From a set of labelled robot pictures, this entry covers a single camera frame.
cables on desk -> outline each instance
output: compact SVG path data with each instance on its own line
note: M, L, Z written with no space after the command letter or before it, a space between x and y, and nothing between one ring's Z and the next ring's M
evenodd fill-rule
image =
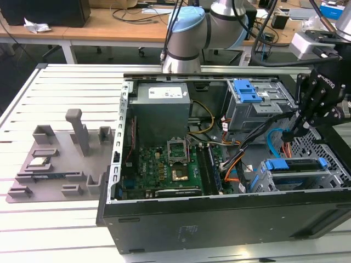
M156 9L148 7L148 9L155 11L155 13L157 15L148 16L147 18L140 18L140 19L125 19L124 17L127 14L136 15L136 14L141 13L143 11L143 9L139 10L136 13L131 13L131 12L129 12L126 9L116 9L116 10L113 11L112 10L112 6L113 5L114 4L110 5L110 12L111 12L111 15L112 15L113 18L117 19L118 21L129 23L129 24L134 24L134 25L148 25L148 24L156 24L156 23L158 23L157 20L153 20L152 18L160 18L161 22L164 23L165 25L167 25L167 23L165 23L162 20L161 16L169 15L171 13L171 12L169 12L169 13L166 13L166 14L159 14ZM117 13L120 12L120 11L124 11L124 14L121 17L117 16Z

yellow wire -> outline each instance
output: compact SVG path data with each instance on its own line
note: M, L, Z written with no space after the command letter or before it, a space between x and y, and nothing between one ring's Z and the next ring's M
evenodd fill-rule
M200 104L211 115L211 125L205 130L198 130L196 132L195 131L190 131L190 132L188 132L188 134L202 134L202 133L206 133L209 130L211 130L213 125L214 125L214 116L213 116L212 112L204 104L202 104L198 100L193 100L193 102L196 102L196 103Z

black computer case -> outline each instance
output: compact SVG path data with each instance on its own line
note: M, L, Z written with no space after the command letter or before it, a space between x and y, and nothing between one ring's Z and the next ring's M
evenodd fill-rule
M295 93L290 76L278 78ZM351 149L343 139L332 127L318 133L313 147L327 144L350 171ZM351 218L348 188L107 204L108 175L103 181L97 224L107 226L121 254L314 239Z
M89 0L0 0L1 12L11 26L24 18L49 26L83 27L90 16Z

metal frame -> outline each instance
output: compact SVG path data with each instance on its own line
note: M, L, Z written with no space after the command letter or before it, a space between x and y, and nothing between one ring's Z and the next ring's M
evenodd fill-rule
M41 45L60 45L65 55L67 64L77 64L77 58L73 47L75 45L88 45L107 47L108 57L112 58L111 47L144 47L144 48L162 48L162 42L143 42L143 41L104 41L104 40L81 40L81 39L46 39L46 38L16 38L20 44L41 44ZM12 38L0 37L0 43L14 44ZM244 45L236 48L243 50L239 66L248 66L251 60L251 45ZM273 52L290 52L289 48L272 47ZM211 61L213 50L208 50L207 60Z

power cable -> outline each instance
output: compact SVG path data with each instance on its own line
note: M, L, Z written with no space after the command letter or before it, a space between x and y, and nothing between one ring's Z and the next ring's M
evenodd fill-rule
M34 59L28 52L27 50L25 50L22 45L20 43L18 43L18 41L10 34L9 31L7 31L6 27L4 26L4 24L2 23L1 19L0 19L0 24L2 26L2 28L5 30L5 32L9 35L10 38L12 38L12 40L27 54L27 56L36 64L38 63L38 61L36 59Z

